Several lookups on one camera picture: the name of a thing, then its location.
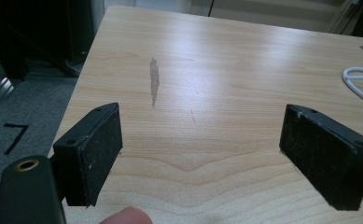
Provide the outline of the black cabinet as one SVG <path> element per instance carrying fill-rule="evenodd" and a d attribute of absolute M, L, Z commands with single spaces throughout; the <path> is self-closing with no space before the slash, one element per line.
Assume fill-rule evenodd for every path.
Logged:
<path fill-rule="evenodd" d="M 105 14 L 105 0 L 34 0 L 36 41 L 61 63 L 86 59 Z"/>

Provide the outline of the black tape floor mark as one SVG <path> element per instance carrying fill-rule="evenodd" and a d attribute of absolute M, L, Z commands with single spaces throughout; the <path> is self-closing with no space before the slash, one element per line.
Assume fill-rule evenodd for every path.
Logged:
<path fill-rule="evenodd" d="M 28 125 L 22 125 L 22 124 L 11 124 L 11 123 L 5 123 L 4 126 L 6 128 L 12 128 L 12 129 L 19 129 L 20 130 L 19 133 L 14 138 L 13 142 L 11 143 L 11 145 L 5 151 L 5 155 L 9 155 L 10 152 L 15 148 L 15 146 L 20 142 L 21 138 L 26 133 L 26 131 L 28 130 L 29 126 Z"/>

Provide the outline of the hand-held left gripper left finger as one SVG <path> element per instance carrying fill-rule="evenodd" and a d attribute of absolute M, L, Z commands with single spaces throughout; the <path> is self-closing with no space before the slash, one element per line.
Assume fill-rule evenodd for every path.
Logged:
<path fill-rule="evenodd" d="M 53 145 L 70 206 L 95 206 L 123 147 L 119 104 L 94 108 Z"/>

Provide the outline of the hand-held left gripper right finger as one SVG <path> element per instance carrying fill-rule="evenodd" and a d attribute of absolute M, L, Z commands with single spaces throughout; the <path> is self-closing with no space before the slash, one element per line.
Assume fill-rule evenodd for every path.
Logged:
<path fill-rule="evenodd" d="M 356 211 L 363 200 L 363 135 L 301 105 L 286 107 L 279 147 L 329 205 Z"/>

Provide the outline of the white wire display rack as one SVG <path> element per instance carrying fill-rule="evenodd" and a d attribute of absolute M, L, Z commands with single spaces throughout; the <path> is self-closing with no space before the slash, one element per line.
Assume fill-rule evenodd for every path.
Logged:
<path fill-rule="evenodd" d="M 342 72 L 344 84 L 363 100 L 363 90 L 355 84 L 356 80 L 363 80 L 363 67 L 348 67 Z"/>

